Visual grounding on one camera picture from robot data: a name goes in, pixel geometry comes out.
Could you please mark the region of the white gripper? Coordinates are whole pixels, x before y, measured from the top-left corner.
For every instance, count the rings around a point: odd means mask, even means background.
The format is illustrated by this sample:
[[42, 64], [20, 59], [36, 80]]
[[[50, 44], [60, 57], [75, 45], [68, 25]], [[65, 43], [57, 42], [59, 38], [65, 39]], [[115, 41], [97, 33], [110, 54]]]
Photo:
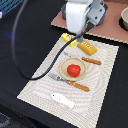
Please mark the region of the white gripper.
[[71, 33], [80, 34], [89, 23], [101, 24], [106, 13], [104, 0], [67, 0], [66, 24]]

